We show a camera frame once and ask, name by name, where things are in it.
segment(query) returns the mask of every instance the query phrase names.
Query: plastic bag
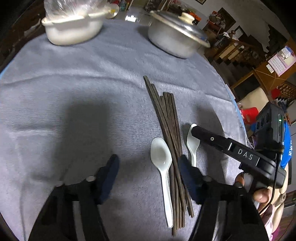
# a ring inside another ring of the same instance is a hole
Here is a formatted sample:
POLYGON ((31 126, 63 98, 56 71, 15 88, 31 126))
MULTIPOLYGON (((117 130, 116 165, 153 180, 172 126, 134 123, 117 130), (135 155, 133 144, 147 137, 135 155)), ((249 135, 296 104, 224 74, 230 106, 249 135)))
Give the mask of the plastic bag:
POLYGON ((56 20, 99 12, 105 7, 106 3, 106 0, 44 0, 44 8, 46 18, 56 20))

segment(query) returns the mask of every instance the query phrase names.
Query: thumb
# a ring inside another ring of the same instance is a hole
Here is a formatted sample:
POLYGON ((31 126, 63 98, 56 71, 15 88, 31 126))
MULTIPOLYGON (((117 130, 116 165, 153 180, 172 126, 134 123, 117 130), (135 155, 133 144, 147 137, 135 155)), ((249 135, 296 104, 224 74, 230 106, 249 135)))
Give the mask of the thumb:
POLYGON ((271 191, 267 188, 257 190, 253 194, 253 199, 259 203, 267 203, 271 199, 271 191))

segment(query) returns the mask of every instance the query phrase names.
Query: chopsticks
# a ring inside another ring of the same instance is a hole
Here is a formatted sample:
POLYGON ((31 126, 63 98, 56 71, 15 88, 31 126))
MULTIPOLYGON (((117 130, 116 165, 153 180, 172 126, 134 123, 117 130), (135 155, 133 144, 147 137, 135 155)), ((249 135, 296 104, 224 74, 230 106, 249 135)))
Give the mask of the chopsticks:
POLYGON ((172 235, 175 236, 177 229, 185 227, 186 207, 189 215, 194 216, 191 198, 183 184, 177 163, 177 159, 182 155, 182 144, 175 98, 172 93, 167 92, 164 92, 163 96, 159 96, 155 85, 150 83, 147 76, 144 76, 144 81, 160 122, 163 136, 172 155, 173 164, 170 166, 169 175, 173 206, 172 235))

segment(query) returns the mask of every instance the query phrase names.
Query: red stool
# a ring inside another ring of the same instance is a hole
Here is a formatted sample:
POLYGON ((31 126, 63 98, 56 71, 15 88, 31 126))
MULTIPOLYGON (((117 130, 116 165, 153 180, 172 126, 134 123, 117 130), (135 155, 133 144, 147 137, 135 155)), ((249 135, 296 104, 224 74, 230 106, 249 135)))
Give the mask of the red stool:
POLYGON ((273 100, 280 96, 281 96, 281 91, 279 89, 275 88, 271 91, 271 97, 273 100))
POLYGON ((259 114, 256 107, 240 110, 240 112, 242 114, 244 123, 249 125, 252 125, 253 123, 256 122, 256 116, 259 114))

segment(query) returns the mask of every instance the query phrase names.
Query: cable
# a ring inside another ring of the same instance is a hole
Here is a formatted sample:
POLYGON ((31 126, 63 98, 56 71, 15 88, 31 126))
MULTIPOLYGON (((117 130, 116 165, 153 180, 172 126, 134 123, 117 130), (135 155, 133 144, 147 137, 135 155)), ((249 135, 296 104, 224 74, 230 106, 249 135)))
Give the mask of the cable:
POLYGON ((278 169, 279 169, 279 165, 280 165, 280 163, 281 163, 281 159, 282 159, 282 157, 283 157, 283 152, 284 152, 284 149, 285 149, 285 147, 284 147, 284 142, 283 141, 281 141, 281 144, 282 144, 282 146, 283 146, 283 148, 282 148, 282 151, 281 151, 281 153, 278 153, 277 155, 277 159, 276 159, 276 169, 275 169, 275 173, 274 173, 274 184, 273 184, 273 187, 272 187, 272 195, 271 195, 271 199, 270 199, 270 201, 268 202, 268 204, 259 212, 259 215, 261 215, 264 211, 265 211, 265 209, 271 204, 271 202, 272 202, 272 200, 273 200, 273 198, 274 198, 274 193, 275 193, 275 190, 276 190, 276 178, 277 178, 277 172, 278 172, 278 169))
POLYGON ((259 212, 259 215, 261 215, 265 211, 265 209, 271 204, 271 202, 272 202, 272 200, 274 198, 274 193, 275 193, 275 190, 276 190, 276 178, 277 178, 277 172, 278 172, 278 169, 279 169, 279 163, 280 163, 280 161, 276 162, 276 169, 275 169, 275 174, 274 174, 274 184, 273 184, 273 187, 272 187, 271 199, 268 202, 268 204, 259 212))

